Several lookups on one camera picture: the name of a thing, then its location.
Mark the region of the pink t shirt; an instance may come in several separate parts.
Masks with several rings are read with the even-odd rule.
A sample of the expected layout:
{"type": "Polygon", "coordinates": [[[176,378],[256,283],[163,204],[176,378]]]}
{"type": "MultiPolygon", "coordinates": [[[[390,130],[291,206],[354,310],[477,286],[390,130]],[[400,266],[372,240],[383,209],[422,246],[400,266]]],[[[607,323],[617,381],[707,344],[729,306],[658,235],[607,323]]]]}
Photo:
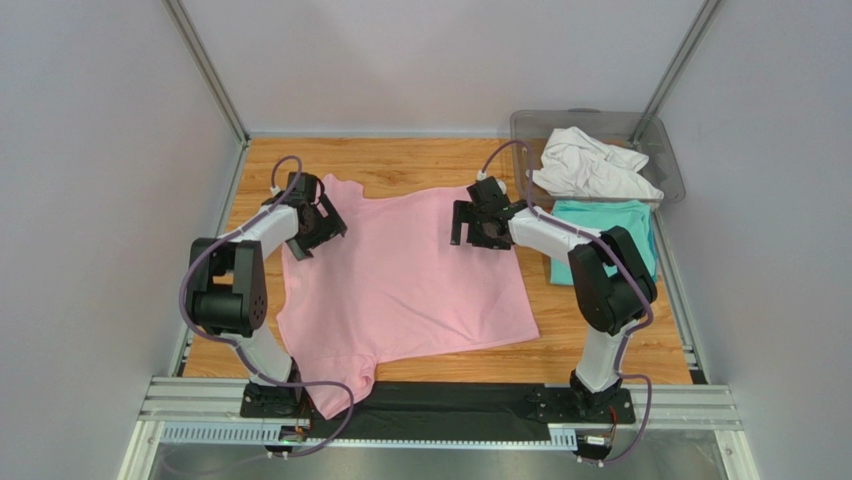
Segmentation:
{"type": "Polygon", "coordinates": [[[539,337],[516,254],[452,244],[464,187],[369,199],[355,181],[323,182],[347,233],[302,261],[283,252],[277,316],[323,417],[365,399],[381,363],[539,337]]]}

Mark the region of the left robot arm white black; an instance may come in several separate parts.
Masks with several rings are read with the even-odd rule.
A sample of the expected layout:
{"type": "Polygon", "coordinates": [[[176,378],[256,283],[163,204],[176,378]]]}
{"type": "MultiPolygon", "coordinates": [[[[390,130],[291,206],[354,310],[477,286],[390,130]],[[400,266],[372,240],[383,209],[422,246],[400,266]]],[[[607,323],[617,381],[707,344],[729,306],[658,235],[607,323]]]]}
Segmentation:
{"type": "Polygon", "coordinates": [[[287,188],[276,190],[236,230],[192,242],[179,287],[184,322],[199,336],[227,345],[251,383],[300,395],[304,384],[295,361],[266,324],[265,261],[279,248],[297,261],[307,260],[316,247],[346,232],[323,182],[311,174],[290,174],[287,188]]]}

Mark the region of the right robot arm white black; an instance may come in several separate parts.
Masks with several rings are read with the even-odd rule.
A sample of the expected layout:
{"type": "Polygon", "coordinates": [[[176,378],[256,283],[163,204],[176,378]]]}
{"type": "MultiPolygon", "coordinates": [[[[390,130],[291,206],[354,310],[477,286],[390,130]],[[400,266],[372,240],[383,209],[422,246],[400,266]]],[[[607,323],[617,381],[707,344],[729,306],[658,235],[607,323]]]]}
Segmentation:
{"type": "Polygon", "coordinates": [[[631,234],[561,220],[528,200],[512,202],[496,178],[481,175],[466,200],[452,207],[450,242],[490,250],[521,246],[569,267],[578,308],[587,322],[585,345],[556,405],[585,421],[612,418],[630,336],[653,320],[656,283],[631,234]]]}

